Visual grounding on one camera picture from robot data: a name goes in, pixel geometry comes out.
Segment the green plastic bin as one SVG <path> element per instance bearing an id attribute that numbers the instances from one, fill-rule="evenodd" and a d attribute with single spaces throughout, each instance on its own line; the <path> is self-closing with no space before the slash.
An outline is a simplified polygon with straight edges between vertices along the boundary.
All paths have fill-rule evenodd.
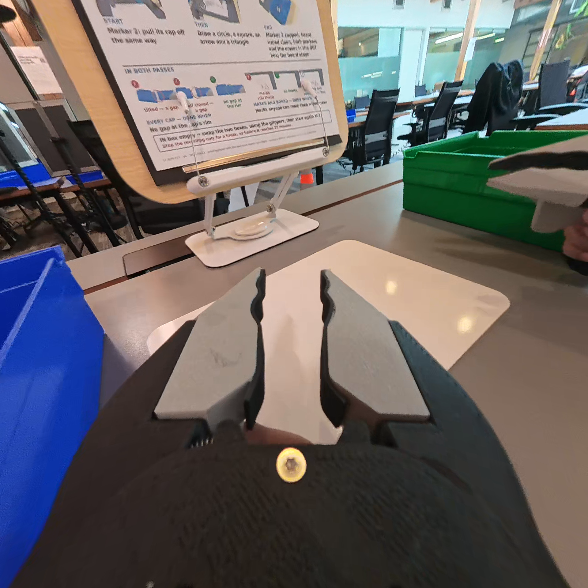
<path id="1" fill-rule="evenodd" d="M 489 163 L 519 152 L 587 135 L 586 130 L 471 132 L 409 148 L 403 156 L 403 208 L 427 217 L 561 252 L 564 235 L 531 228 L 535 205 L 487 186 Z"/>

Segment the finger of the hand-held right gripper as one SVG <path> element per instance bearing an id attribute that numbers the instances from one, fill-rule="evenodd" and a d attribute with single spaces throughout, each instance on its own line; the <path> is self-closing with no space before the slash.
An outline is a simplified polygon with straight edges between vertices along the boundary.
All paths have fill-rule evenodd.
<path id="1" fill-rule="evenodd" d="M 587 219 L 587 171 L 530 168 L 490 178 L 487 186 L 535 202 L 531 228 L 538 233 Z"/>
<path id="2" fill-rule="evenodd" d="M 492 171 L 522 171 L 524 169 L 565 169 L 587 171 L 587 136 L 516 153 L 489 163 Z"/>

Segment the small blue storage bin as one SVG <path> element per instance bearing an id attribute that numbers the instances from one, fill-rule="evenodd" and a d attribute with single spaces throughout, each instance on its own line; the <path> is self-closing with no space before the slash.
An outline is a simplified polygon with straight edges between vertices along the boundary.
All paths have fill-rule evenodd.
<path id="1" fill-rule="evenodd" d="M 24 168 L 24 172 L 26 173 L 31 183 L 36 186 L 46 185 L 47 183 L 54 183 L 58 178 L 57 176 L 51 177 L 43 165 L 28 166 Z M 106 178 L 101 170 L 83 172 L 80 174 L 80 177 L 83 182 L 91 182 Z M 1 173 L 1 188 L 6 187 L 25 189 L 26 184 L 19 174 L 12 170 Z"/>

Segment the instruction sheet on stand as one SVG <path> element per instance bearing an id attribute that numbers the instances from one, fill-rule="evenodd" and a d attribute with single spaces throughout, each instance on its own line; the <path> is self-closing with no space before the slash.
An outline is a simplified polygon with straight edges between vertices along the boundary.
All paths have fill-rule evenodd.
<path id="1" fill-rule="evenodd" d="M 221 268 L 315 231 L 319 223 L 281 203 L 300 171 L 342 155 L 348 138 L 342 82 L 328 1 L 319 1 L 342 142 L 239 161 L 220 169 L 195 169 L 158 185 L 111 88 L 80 19 L 75 1 L 33 1 L 40 21 L 75 86 L 116 170 L 145 198 L 164 204 L 205 200 L 204 230 L 186 241 L 208 268 Z"/>

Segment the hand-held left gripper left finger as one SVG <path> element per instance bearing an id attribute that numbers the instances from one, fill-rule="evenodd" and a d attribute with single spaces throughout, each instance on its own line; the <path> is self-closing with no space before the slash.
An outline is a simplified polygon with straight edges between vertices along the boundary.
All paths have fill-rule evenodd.
<path id="1" fill-rule="evenodd" d="M 198 314 L 155 407 L 159 420 L 253 429 L 265 395 L 265 293 L 266 270 L 257 268 Z"/>

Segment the black jacket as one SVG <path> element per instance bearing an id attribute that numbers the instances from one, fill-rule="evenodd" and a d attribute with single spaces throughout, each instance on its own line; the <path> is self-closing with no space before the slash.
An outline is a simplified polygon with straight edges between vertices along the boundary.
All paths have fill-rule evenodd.
<path id="1" fill-rule="evenodd" d="M 524 69 L 520 60 L 505 64 L 492 62 L 478 80 L 467 107 L 463 133 L 486 129 L 486 136 L 497 130 L 513 130 L 523 92 Z"/>

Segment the printed instruction sheet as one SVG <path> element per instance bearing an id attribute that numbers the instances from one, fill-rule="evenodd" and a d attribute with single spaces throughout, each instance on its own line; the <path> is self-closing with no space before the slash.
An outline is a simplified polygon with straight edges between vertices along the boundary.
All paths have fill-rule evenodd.
<path id="1" fill-rule="evenodd" d="M 158 185 L 342 142 L 319 1 L 75 1 Z"/>

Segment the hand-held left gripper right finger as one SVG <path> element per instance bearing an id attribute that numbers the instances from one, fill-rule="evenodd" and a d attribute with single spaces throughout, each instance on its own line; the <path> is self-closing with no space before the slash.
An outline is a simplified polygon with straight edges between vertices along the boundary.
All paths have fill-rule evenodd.
<path id="1" fill-rule="evenodd" d="M 426 422 L 422 393 L 390 321 L 331 270 L 320 273 L 320 404 L 335 428 L 352 420 Z"/>

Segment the black tripod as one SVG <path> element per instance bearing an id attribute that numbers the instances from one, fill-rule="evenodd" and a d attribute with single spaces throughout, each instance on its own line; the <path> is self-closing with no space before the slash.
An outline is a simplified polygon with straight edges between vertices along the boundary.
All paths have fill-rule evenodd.
<path id="1" fill-rule="evenodd" d="M 98 252 L 91 232 L 105 234 L 113 246 L 126 243 L 115 229 L 126 226 L 127 218 L 112 207 L 114 201 L 108 189 L 102 187 L 105 197 L 101 199 L 94 188 L 82 180 L 81 169 L 73 157 L 68 138 L 58 133 L 43 103 L 32 100 L 28 106 L 30 108 L 21 109 L 21 113 L 32 112 L 32 121 L 39 121 L 40 129 L 46 132 L 51 148 L 65 168 L 65 174 L 51 176 L 49 183 L 33 182 L 17 155 L 21 151 L 32 151 L 33 155 L 41 155 L 42 152 L 39 145 L 31 140 L 18 112 L 4 103 L 1 103 L 1 164 L 7 164 L 8 170 L 15 172 L 24 183 L 27 198 L 40 211 L 40 220 L 53 227 L 77 258 L 82 256 L 84 247 L 90 254 Z"/>

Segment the white whiteboard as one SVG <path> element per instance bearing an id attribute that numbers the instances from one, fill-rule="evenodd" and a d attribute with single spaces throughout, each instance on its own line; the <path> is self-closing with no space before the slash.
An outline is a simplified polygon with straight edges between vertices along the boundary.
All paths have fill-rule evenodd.
<path id="1" fill-rule="evenodd" d="M 325 269 L 390 321 L 429 408 L 426 422 L 435 419 L 429 379 L 449 376 L 447 368 L 509 307 L 497 291 L 353 240 L 266 276 L 265 395 L 255 424 L 316 445 L 333 445 L 342 432 L 320 404 L 320 273 Z"/>

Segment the blue plastic bin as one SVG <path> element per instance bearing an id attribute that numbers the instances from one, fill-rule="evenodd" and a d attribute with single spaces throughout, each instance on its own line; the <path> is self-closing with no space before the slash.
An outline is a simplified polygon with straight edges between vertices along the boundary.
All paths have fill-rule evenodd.
<path id="1" fill-rule="evenodd" d="M 1 262 L 1 587 L 99 411 L 104 330 L 60 246 Z"/>

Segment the person's right hand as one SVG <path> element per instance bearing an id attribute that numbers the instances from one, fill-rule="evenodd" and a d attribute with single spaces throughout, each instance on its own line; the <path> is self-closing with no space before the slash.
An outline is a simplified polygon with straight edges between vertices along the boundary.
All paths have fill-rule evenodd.
<path id="1" fill-rule="evenodd" d="M 579 220 L 563 231 L 562 253 L 569 259 L 587 263 L 587 220 Z"/>

